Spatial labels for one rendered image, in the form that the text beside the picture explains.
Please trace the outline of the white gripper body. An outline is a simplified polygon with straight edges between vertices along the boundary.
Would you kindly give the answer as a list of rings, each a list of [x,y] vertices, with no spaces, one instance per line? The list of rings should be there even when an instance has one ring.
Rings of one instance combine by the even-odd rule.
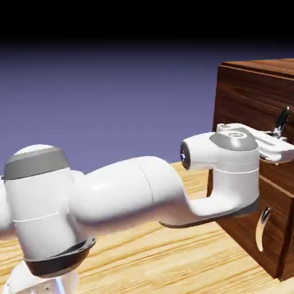
[[[278,137],[270,131],[260,131],[250,128],[259,146],[260,158],[268,163],[288,163],[294,161],[294,145],[288,143],[285,137]]]

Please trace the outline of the dark wooden cabinet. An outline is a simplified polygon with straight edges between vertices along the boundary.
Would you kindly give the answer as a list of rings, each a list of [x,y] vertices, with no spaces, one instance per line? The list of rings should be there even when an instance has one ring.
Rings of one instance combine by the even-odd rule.
[[[294,58],[227,61],[218,67],[214,125],[240,122],[273,130],[284,108],[283,134],[294,144]],[[272,277],[294,277],[294,162],[260,162],[260,207],[218,225]]]

